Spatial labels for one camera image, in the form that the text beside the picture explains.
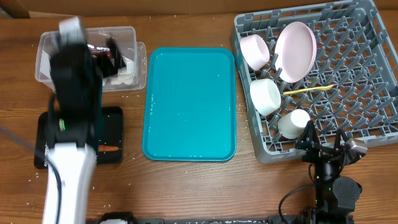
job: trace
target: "cup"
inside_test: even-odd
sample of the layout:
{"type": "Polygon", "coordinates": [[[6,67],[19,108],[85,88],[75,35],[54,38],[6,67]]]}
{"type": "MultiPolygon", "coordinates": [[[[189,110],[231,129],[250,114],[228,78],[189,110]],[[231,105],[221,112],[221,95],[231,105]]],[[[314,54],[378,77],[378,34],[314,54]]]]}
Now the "cup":
{"type": "Polygon", "coordinates": [[[269,61],[267,44],[259,35],[243,37],[239,44],[245,61],[253,70],[260,70],[269,61]]]}
{"type": "Polygon", "coordinates": [[[310,115],[302,109],[296,109],[283,116],[278,122],[278,129],[287,139],[298,138],[310,120],[310,115]]]}
{"type": "Polygon", "coordinates": [[[254,107],[264,116],[271,114],[280,107],[278,87],[268,78],[252,81],[250,96],[254,107]]]}

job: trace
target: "wooden tabletop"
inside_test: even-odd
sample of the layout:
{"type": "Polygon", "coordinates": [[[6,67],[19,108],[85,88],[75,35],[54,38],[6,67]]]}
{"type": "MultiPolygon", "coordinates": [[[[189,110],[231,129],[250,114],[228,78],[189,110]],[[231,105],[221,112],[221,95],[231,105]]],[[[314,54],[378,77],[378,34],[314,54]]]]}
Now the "wooden tabletop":
{"type": "MultiPolygon", "coordinates": [[[[398,46],[398,12],[381,12],[398,46]]],[[[133,26],[147,56],[159,47],[225,47],[235,14],[207,16],[93,17],[86,27],[133,26]]],[[[34,78],[40,35],[57,30],[59,19],[0,22],[0,125],[35,144],[37,120],[47,110],[51,90],[34,78]]],[[[281,198],[310,183],[308,164],[261,164],[254,157],[245,102],[236,75],[237,150],[228,162],[156,162],[142,153],[146,89],[104,93],[104,106],[124,113],[124,160],[98,166],[91,180],[87,217],[133,211],[138,218],[262,218],[277,214],[281,198]]],[[[356,223],[398,223],[397,145],[371,148],[343,175],[363,186],[353,213],[356,223]]],[[[0,136],[0,223],[41,223],[47,171],[37,170],[33,155],[0,136]]],[[[289,197],[284,213],[314,206],[315,190],[289,197]]]]}

